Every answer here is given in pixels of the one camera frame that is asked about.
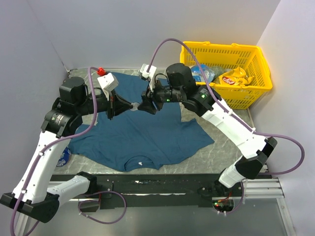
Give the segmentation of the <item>blue t-shirt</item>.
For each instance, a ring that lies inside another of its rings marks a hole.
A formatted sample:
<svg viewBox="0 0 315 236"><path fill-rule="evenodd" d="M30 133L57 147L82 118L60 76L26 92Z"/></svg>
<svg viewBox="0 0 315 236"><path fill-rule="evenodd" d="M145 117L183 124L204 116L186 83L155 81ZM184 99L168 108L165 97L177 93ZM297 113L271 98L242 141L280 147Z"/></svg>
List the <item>blue t-shirt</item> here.
<svg viewBox="0 0 315 236"><path fill-rule="evenodd" d="M98 113L96 125L72 139L68 148L73 154L127 172L181 163L213 143L196 119L183 122L180 105L168 103L155 115L126 111L108 119L105 112Z"/></svg>

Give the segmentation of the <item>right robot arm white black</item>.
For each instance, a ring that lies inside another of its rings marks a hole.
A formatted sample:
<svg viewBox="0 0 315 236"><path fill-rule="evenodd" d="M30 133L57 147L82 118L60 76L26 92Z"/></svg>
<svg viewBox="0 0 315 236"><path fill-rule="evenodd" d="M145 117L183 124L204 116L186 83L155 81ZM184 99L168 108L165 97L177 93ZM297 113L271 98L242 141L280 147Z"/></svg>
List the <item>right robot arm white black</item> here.
<svg viewBox="0 0 315 236"><path fill-rule="evenodd" d="M191 69L175 63L166 70L168 85L163 86L156 78L155 66L143 64L140 76L148 81L141 95L138 110L155 114L165 103L180 102L186 109L218 128L240 150L241 157L224 169L215 184L216 192L226 196L232 187L244 180L255 179L277 145L273 137L259 136L241 124L241 119L213 89L197 85Z"/></svg>

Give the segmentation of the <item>small round brooch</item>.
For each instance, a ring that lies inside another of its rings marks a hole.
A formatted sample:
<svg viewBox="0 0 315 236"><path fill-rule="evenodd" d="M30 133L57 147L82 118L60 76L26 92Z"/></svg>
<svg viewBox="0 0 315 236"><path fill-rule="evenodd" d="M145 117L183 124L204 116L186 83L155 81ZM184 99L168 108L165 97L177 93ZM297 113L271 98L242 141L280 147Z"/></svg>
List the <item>small round brooch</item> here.
<svg viewBox="0 0 315 236"><path fill-rule="evenodd" d="M131 111L137 111L139 105L140 104L138 102L131 103L132 108L130 110Z"/></svg>

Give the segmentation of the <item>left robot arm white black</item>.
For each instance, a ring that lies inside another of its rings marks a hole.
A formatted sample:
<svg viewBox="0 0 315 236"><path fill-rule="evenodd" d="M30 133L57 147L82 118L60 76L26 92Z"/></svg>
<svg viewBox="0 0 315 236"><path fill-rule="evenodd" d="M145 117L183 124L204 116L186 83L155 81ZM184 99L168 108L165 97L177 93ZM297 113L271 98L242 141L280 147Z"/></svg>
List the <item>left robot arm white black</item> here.
<svg viewBox="0 0 315 236"><path fill-rule="evenodd" d="M75 132L83 116L106 112L112 118L133 107L115 93L119 82L112 73L97 81L102 93L96 100L81 77L68 78L60 86L59 97L45 115L32 160L14 190L2 195L2 205L47 223L65 202L81 194L91 198L97 193L97 178L86 172L55 187L48 186L63 151L78 136Z"/></svg>

